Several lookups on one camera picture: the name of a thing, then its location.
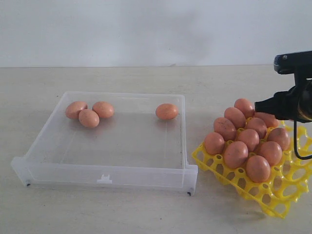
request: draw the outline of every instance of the clear plastic tray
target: clear plastic tray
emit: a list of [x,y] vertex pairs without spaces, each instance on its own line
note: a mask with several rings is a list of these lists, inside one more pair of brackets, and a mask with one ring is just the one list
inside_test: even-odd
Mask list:
[[[107,101],[115,114],[84,128],[65,116],[77,100],[88,108]],[[179,115],[159,120],[155,109],[163,103],[175,104]],[[135,187],[192,195],[197,179],[197,165],[187,161],[182,95],[66,92],[27,154],[11,165],[25,186],[41,188]]]

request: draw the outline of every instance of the yellow egg tray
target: yellow egg tray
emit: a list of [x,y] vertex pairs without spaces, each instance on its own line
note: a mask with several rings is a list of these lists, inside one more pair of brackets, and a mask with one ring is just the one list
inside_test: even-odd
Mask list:
[[[288,132],[293,128],[284,121],[281,122]],[[300,146],[299,140],[305,137],[306,143]],[[300,155],[312,154],[309,147],[312,138],[308,136],[307,129],[299,126],[297,129],[298,151]],[[238,194],[246,200],[255,200],[259,203],[262,211],[269,216],[285,218],[289,212],[291,202],[297,202],[303,192],[308,192],[308,179],[312,175],[312,161],[300,160],[293,152],[293,138],[290,148],[283,152],[279,164],[271,167],[270,178],[264,183],[254,183],[246,175],[244,165],[237,169],[228,168],[223,161],[222,155],[209,155],[203,143],[192,153],[198,167],[214,173],[215,177],[223,184],[232,184]]]

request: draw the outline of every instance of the brown egg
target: brown egg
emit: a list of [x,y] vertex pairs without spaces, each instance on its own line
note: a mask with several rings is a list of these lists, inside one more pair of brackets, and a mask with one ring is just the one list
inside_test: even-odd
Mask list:
[[87,128],[95,128],[99,124],[99,117],[93,110],[82,110],[79,113],[80,123]]
[[205,140],[204,146],[208,154],[221,154],[224,150],[225,141],[219,133],[209,133]]
[[270,166],[278,164],[282,158],[282,148],[275,141],[264,142],[258,152],[260,156],[263,156]]
[[259,135],[254,129],[244,130],[238,135],[237,140],[244,142],[247,145],[249,152],[253,152],[260,141]]
[[267,134],[267,126],[260,118],[252,118],[247,123],[246,129],[254,129],[258,133],[260,139],[263,139]]
[[94,110],[100,118],[110,118],[114,115],[113,106],[105,101],[96,102],[92,110]]
[[68,118],[78,119],[79,112],[87,108],[88,104],[85,101],[74,101],[66,108],[65,115]]
[[284,128],[273,129],[268,136],[268,141],[277,142],[281,146],[282,151],[287,150],[291,143],[288,132]]
[[262,183],[269,179],[271,173],[268,161],[260,156],[250,157],[246,164],[246,174],[255,183]]
[[270,127],[276,128],[279,125],[279,122],[275,118],[274,115],[270,115],[270,114],[262,113],[262,112],[256,112],[254,114],[254,117],[262,119],[268,128]]
[[254,117],[254,105],[245,98],[237,99],[234,107],[239,109],[246,118]]
[[169,120],[175,118],[179,114],[177,106],[169,103],[161,104],[156,109],[156,115],[162,120]]
[[235,128],[244,128],[246,125],[246,118],[244,114],[235,107],[229,107],[224,112],[224,117],[231,121]]
[[236,128],[227,118],[219,117],[214,121],[214,131],[223,136],[225,141],[234,140]]
[[240,167],[248,158],[247,145],[242,141],[235,141],[225,149],[223,157],[225,165],[229,168]]

